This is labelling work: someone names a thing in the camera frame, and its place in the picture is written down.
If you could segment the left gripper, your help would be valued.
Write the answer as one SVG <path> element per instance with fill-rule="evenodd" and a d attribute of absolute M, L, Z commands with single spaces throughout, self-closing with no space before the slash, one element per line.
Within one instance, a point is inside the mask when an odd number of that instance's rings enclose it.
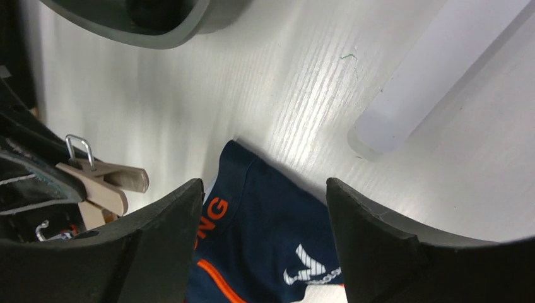
<path fill-rule="evenodd" d="M 78 203 L 80 181 L 59 170 L 68 163 L 65 142 L 25 106 L 1 67 L 1 238 L 68 239 L 85 231 Z"/>

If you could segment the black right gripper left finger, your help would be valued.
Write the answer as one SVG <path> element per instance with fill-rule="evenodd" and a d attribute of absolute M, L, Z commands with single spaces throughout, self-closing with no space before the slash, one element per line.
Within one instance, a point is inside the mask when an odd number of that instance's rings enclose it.
<path fill-rule="evenodd" d="M 2 240 L 1 301 L 184 301 L 203 198 L 191 179 L 69 240 Z"/>

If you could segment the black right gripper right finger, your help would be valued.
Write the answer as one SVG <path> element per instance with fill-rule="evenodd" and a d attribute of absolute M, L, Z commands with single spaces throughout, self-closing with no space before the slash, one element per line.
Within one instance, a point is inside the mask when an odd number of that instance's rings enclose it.
<path fill-rule="evenodd" d="M 349 302 L 533 302 L 534 239 L 493 242 L 433 228 L 340 179 L 326 200 Z"/>

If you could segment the wooden clip hanger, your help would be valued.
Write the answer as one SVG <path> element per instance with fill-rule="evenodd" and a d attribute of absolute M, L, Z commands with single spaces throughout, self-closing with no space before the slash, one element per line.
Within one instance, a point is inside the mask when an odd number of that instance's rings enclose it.
<path fill-rule="evenodd" d="M 81 181 L 86 198 L 77 203 L 86 229 L 94 229 L 123 216 L 129 208 L 124 191 L 147 192 L 150 178 L 144 169 L 95 160 L 89 142 L 65 137 L 69 163 L 56 168 Z"/>

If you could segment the navy orange underwear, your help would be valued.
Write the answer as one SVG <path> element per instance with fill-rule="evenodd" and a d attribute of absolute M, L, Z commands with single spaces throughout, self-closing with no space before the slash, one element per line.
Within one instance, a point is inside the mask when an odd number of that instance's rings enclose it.
<path fill-rule="evenodd" d="M 298 302 L 343 285 L 329 213 L 259 155 L 231 140 L 203 203 L 186 302 Z"/>

